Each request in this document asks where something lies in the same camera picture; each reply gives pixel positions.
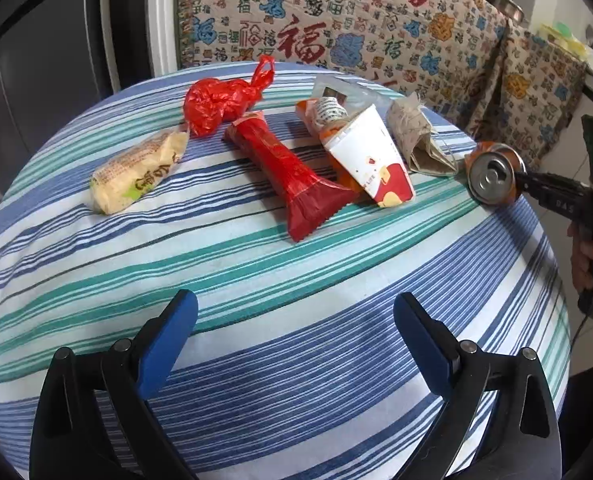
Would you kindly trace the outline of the orange drink can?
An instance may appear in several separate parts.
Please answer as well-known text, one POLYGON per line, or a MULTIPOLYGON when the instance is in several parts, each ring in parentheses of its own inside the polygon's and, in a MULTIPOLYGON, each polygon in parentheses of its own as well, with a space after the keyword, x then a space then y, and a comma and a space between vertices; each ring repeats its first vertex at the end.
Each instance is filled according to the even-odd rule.
POLYGON ((472 197, 487 206, 509 205, 517 200, 517 174, 527 170, 518 152, 504 143, 479 142, 465 158, 472 197))

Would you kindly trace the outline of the brown paper bag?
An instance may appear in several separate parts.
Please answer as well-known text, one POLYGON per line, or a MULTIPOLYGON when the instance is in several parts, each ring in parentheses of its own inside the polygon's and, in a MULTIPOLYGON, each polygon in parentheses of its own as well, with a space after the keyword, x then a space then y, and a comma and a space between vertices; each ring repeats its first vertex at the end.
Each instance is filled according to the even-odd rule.
POLYGON ((385 123, 408 168, 433 177, 453 177, 456 158, 433 139, 433 128, 416 92, 392 101, 385 123))

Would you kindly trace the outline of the white red paper carton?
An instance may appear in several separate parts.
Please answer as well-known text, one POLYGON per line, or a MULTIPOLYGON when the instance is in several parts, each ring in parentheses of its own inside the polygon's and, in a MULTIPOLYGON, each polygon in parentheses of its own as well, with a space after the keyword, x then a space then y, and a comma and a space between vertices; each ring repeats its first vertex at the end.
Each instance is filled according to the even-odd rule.
POLYGON ((323 140, 326 151, 381 208, 415 197, 411 178, 375 104, 323 140))

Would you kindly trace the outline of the clear plastic pouch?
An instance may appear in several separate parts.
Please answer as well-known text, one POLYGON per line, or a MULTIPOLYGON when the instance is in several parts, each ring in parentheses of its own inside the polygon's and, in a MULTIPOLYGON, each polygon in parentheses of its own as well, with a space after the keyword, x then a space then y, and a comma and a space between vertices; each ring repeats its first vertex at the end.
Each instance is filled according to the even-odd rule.
POLYGON ((338 76, 317 75, 311 97, 322 96, 333 96, 349 114, 374 105, 382 117, 388 113, 393 102, 392 98, 369 88, 366 84, 347 81, 338 76))

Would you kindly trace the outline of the yellow snack wrapper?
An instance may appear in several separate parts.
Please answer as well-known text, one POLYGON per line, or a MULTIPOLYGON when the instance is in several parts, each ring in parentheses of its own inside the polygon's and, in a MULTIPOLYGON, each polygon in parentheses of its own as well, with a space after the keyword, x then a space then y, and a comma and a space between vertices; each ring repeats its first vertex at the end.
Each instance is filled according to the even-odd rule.
POLYGON ((161 130, 110 158, 90 178, 96 211, 123 211, 158 186, 180 163, 189 133, 180 127, 161 130))

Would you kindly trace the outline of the orange snack packet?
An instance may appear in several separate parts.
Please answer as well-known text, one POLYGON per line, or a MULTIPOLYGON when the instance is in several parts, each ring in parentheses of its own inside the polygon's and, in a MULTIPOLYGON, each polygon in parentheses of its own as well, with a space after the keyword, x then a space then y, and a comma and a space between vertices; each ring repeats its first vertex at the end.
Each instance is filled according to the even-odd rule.
MULTIPOLYGON (((295 114, 303 122, 307 131, 314 139, 325 144, 335 136, 366 106, 347 110, 334 96, 321 96, 299 101, 295 104, 295 114)), ((328 162, 335 170, 337 182, 355 193, 355 203, 366 203, 368 194, 351 174, 331 155, 327 154, 328 162)))

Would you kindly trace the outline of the red snack wrapper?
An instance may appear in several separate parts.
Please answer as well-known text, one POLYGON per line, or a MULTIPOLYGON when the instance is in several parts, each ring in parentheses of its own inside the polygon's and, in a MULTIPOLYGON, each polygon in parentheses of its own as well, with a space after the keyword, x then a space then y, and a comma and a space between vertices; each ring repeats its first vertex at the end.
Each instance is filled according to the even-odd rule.
POLYGON ((356 193, 337 182, 319 177, 275 133, 262 112, 246 113, 232 122, 224 138, 260 168, 287 206, 288 234, 295 243, 311 235, 356 193))

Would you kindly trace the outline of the red plastic bag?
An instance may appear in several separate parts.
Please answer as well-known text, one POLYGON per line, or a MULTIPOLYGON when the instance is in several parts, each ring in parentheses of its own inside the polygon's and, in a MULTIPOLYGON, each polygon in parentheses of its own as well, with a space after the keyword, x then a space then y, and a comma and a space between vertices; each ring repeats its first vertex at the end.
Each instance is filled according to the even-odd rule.
POLYGON ((233 122, 262 99, 275 78, 275 60, 262 55, 250 81, 204 78, 187 91, 182 111, 190 136, 211 136, 223 122, 233 122))

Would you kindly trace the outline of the striped blue green tablecloth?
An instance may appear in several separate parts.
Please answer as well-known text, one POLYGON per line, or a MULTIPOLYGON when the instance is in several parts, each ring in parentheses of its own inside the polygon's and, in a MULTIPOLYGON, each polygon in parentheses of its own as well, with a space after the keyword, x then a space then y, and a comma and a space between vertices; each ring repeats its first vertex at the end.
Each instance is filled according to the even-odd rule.
POLYGON ((198 321, 151 407, 205 479, 392 477, 441 406, 395 327, 401 292, 484 350, 533 348, 565 396, 566 300, 525 200, 488 210, 461 181, 418 174, 411 202, 347 206, 297 243, 264 174, 210 136, 126 211, 92 212, 94 170, 177 125, 190 84, 253 71, 220 63, 136 84, 63 127, 6 192, 0 448, 21 474, 57 348, 109 348, 182 288, 198 321))

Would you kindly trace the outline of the metal pot on counter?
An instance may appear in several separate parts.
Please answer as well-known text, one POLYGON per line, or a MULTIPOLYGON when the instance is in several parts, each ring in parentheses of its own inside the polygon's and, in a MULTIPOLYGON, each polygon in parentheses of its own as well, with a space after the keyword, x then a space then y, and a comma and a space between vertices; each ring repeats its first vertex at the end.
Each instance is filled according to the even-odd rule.
POLYGON ((523 12, 521 6, 515 3, 513 0, 487 0, 492 6, 505 15, 506 18, 519 23, 525 18, 525 12, 523 12))

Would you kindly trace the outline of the patterned Chinese character blanket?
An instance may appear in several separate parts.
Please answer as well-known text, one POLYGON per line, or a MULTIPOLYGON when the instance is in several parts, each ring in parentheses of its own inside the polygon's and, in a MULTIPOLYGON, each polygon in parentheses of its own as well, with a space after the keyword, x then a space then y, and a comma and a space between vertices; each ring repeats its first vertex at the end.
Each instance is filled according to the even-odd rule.
POLYGON ((537 168, 579 104, 586 66, 487 0, 177 0, 179 58, 278 61, 416 93, 537 168))

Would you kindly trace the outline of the dark grey refrigerator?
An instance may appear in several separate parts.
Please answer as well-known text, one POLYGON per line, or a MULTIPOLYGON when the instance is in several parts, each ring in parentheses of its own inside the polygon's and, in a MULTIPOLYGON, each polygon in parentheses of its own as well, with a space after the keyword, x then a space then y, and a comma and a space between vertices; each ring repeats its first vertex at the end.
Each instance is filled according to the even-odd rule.
POLYGON ((112 92, 100 0, 0 0, 0 184, 112 92))

